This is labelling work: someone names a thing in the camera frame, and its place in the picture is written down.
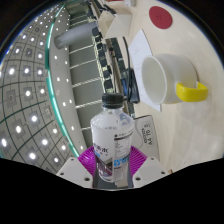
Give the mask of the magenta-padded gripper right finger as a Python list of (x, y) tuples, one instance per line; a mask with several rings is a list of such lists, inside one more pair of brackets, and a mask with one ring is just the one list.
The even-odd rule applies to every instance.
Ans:
[(137, 148), (131, 147), (127, 173), (130, 188), (143, 187), (167, 175), (168, 172), (156, 157), (147, 157)]

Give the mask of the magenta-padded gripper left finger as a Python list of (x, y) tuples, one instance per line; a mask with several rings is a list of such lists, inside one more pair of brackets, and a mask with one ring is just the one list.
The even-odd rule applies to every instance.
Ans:
[(91, 146), (79, 157), (70, 157), (57, 176), (84, 188), (93, 188), (96, 185), (96, 162), (94, 147)]

